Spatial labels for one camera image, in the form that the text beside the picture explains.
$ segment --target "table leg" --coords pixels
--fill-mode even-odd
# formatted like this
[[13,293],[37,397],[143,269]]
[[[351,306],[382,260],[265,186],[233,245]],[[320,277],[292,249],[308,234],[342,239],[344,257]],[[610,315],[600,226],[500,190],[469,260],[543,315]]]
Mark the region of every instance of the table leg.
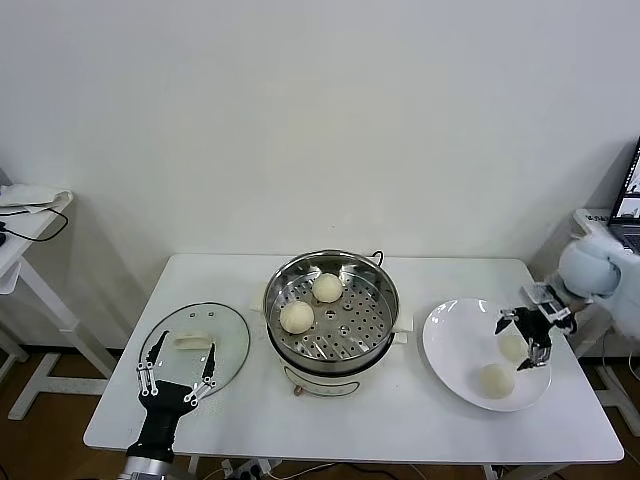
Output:
[[29,354],[20,348],[16,342],[14,342],[9,335],[0,330],[0,349],[7,352],[9,355],[13,355],[19,362],[26,362],[29,358]]
[[0,365],[0,383],[7,376],[9,370],[15,362],[26,362],[29,358],[29,354],[20,348],[16,342],[14,342],[9,335],[0,330],[0,349],[9,354],[7,359],[2,365]]
[[108,380],[95,378],[50,377],[49,373],[60,358],[58,353],[47,353],[27,385],[9,411],[9,420],[22,420],[36,397],[41,392],[75,393],[79,395],[102,395]]
[[603,407],[617,407],[634,437],[640,437],[640,413],[611,367],[596,367],[605,390],[596,390]]
[[195,475],[196,473],[198,473],[199,461],[200,461],[200,455],[191,455],[189,457],[189,468],[187,469],[187,472],[189,472],[191,475]]
[[86,329],[80,320],[67,308],[60,297],[47,285],[29,262],[21,259],[20,276],[42,302],[51,310],[49,318],[87,360],[106,378],[110,378],[116,366],[115,359],[106,348]]
[[554,472],[562,470],[568,464],[523,465],[507,473],[500,480],[540,480]]

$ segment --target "cable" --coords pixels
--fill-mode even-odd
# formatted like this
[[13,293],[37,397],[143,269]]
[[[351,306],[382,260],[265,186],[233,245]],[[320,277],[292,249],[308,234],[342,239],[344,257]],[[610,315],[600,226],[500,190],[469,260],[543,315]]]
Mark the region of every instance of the cable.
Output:
[[631,460],[633,460],[634,462],[636,462],[636,464],[640,467],[640,461],[638,461],[638,459],[633,455],[633,453],[631,453],[629,450],[627,450],[626,448],[624,448],[624,451],[627,453],[627,455],[629,455],[631,457]]
[[352,463],[343,463],[343,465],[346,465],[348,467],[353,468],[354,470],[357,470],[359,472],[362,473],[379,473],[380,475],[386,475],[387,477],[389,477],[391,480],[398,480],[398,477],[396,477],[395,475],[393,475],[392,473],[386,472],[384,470],[366,470],[364,468],[360,468],[357,467],[356,465],[352,464]]
[[633,375],[633,378],[635,378],[636,380],[638,380],[640,382],[640,377],[638,377],[636,372],[634,372],[633,368],[631,367],[631,357],[632,356],[633,356],[633,350],[631,350],[629,352],[629,371],[631,372],[631,375]]
[[276,477],[274,474],[272,474],[271,472],[267,473],[267,475],[269,475],[271,478],[274,478],[275,480],[291,480],[292,478],[298,478],[301,477],[302,475],[309,473],[309,472],[314,472],[316,470],[324,470],[325,468],[329,468],[329,467],[333,467],[334,465],[336,465],[335,463],[325,463],[323,465],[317,465],[315,467],[312,468],[308,468],[306,470],[303,470],[300,473],[296,473],[295,475],[289,475],[288,477]]
[[69,219],[67,218],[67,216],[63,213],[60,212],[56,212],[53,208],[46,208],[45,210],[49,210],[50,212],[55,213],[56,215],[62,217],[64,219],[64,224],[54,233],[52,233],[51,235],[49,235],[48,237],[45,238],[31,238],[31,237],[26,237],[20,233],[14,232],[13,230],[9,230],[8,228],[4,228],[4,226],[2,228],[0,228],[1,232],[7,232],[10,233],[11,235],[15,235],[16,237],[20,237],[20,238],[24,238],[25,240],[30,240],[32,242],[48,242],[49,240],[52,240],[54,238],[56,238],[60,232],[62,232],[62,230],[64,230],[67,225],[69,225]]
[[216,473],[223,471],[224,468],[219,468],[218,470],[214,470],[213,472],[207,474],[202,480],[209,480],[211,477],[213,477]]
[[420,475],[422,480],[427,480],[427,476],[424,473],[422,473],[418,467],[416,467],[415,465],[412,465],[411,463],[409,464],[409,466],[413,468],[416,472],[418,472],[418,475]]
[[609,375],[609,372],[607,371],[607,365],[604,363],[604,357],[605,357],[605,340],[607,339],[607,336],[609,335],[609,333],[611,333],[611,330],[607,330],[606,332],[604,332],[604,335],[602,336],[602,353],[600,355],[600,360],[602,361],[602,371],[604,372],[604,374],[607,376],[607,378],[609,378],[609,380],[611,381],[611,383],[613,383],[616,388],[618,389],[618,391],[620,393],[622,393],[625,397],[627,397],[627,400],[629,400],[629,402],[632,402],[631,397],[629,396],[629,394],[621,387],[618,385],[618,382],[616,382],[611,375]]
[[13,217],[14,215],[24,215],[25,213],[31,213],[29,210],[20,210],[19,212],[0,213],[0,217]]

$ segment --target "robotic arm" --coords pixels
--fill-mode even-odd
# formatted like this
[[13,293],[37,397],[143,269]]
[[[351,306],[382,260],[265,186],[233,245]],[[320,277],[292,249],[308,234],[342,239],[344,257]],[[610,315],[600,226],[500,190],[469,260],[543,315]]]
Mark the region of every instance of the robotic arm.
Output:
[[574,333],[574,314],[597,303],[625,336],[640,337],[640,256],[604,235],[569,244],[558,270],[545,282],[524,287],[527,306],[503,310],[496,335],[514,322],[529,349],[518,370],[544,366],[551,356],[549,331]]

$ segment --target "floor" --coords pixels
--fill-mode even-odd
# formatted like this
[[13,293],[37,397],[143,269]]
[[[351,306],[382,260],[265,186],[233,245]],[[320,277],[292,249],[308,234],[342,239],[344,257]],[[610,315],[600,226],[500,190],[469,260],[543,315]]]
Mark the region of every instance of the floor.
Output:
[[[84,430],[98,404],[97,397],[73,395],[40,395],[23,421],[7,420],[13,402],[36,368],[42,355],[32,355],[25,364],[16,364],[5,381],[0,384],[0,465],[11,480],[115,480],[124,466],[124,454],[91,450],[82,443]],[[640,382],[631,377],[625,366],[614,367],[620,380],[640,406]],[[587,376],[594,387],[602,387],[591,367]],[[54,375],[99,378],[97,371],[80,355],[63,355]],[[622,417],[615,409],[607,409],[623,445],[640,458],[640,438],[632,437]],[[188,459],[179,458],[186,465]],[[203,459],[198,478],[219,468],[220,459]],[[286,462],[275,470],[283,477],[297,473],[314,464]],[[410,467],[404,465],[372,465],[363,468],[386,470],[398,480],[420,480]],[[429,480],[482,480],[480,467],[422,466]],[[613,465],[574,465],[561,471],[566,480],[617,480],[640,478],[640,467],[630,458]],[[218,473],[212,480],[221,480]],[[347,466],[338,466],[323,472],[308,474],[304,480],[367,479],[383,480],[380,474],[362,474]]]

